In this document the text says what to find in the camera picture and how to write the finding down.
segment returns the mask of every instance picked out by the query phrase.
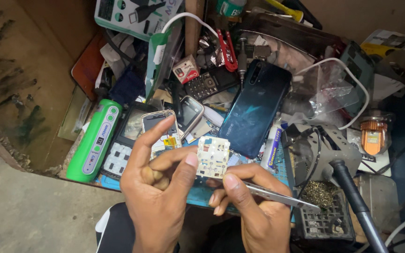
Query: green power bank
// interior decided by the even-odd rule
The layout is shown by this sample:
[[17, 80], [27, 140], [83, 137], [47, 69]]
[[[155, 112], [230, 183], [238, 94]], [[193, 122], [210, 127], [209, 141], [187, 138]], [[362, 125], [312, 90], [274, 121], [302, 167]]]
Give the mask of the green power bank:
[[67, 169], [68, 179], [90, 182], [95, 178], [109, 147], [121, 110], [122, 106], [114, 101], [103, 99], [99, 102], [87, 131], [71, 158]]

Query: blue smartphone back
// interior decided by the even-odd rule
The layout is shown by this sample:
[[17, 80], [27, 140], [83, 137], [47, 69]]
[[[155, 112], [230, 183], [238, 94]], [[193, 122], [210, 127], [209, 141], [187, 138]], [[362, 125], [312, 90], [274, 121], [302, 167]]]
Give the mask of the blue smartphone back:
[[260, 60], [251, 62], [244, 89], [223, 122], [218, 137], [230, 148], [255, 158], [290, 87], [292, 74]]

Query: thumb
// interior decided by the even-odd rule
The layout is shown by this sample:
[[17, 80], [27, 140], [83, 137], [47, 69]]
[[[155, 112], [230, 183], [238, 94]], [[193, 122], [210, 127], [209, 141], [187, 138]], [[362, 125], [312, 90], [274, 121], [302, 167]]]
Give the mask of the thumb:
[[165, 194], [172, 201], [185, 201], [190, 188], [195, 181], [196, 169], [198, 167], [198, 157], [194, 152], [188, 155], [179, 163], [173, 173], [170, 186], [165, 190]]
[[239, 210], [246, 224], [260, 223], [266, 221], [265, 214], [256, 204], [252, 195], [240, 178], [232, 173], [223, 177], [223, 186], [231, 202]]

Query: orpat box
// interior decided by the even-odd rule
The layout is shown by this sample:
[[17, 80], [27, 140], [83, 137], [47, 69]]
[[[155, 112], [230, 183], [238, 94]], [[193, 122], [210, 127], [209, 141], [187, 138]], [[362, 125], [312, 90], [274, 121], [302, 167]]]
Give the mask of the orpat box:
[[173, 73], [182, 84], [198, 77], [199, 67], [196, 65], [193, 55], [189, 55], [178, 62], [173, 67]]

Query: hand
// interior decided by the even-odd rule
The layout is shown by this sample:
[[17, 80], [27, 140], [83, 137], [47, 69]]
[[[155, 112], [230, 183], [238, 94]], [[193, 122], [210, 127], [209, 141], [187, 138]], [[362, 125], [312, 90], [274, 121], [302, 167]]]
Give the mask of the hand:
[[135, 227], [136, 253], [172, 252], [182, 230], [198, 165], [197, 146], [170, 150], [149, 161], [151, 147], [174, 123], [175, 117], [168, 117], [137, 139], [121, 177], [121, 192]]
[[[209, 205], [215, 207], [214, 214], [222, 215], [229, 202], [239, 210], [242, 221], [242, 240], [248, 253], [289, 253], [290, 207], [274, 202], [256, 203], [242, 179], [272, 191], [291, 196], [290, 189], [258, 164], [243, 164], [229, 167], [223, 177], [223, 189], [216, 189]], [[209, 186], [219, 185], [208, 179]]]

